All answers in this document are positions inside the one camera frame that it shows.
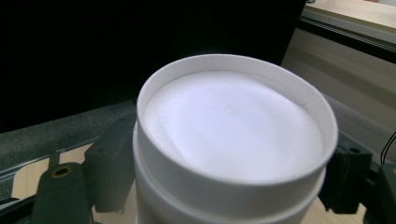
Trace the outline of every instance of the dark background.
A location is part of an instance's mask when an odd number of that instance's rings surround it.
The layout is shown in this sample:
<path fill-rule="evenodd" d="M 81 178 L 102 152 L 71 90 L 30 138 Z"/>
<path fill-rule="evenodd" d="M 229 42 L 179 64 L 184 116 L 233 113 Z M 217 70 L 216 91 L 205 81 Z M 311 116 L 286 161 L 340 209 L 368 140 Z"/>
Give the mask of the dark background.
<path fill-rule="evenodd" d="M 0 3 L 0 133 L 135 99 L 200 53 L 280 64 L 305 1 Z"/>

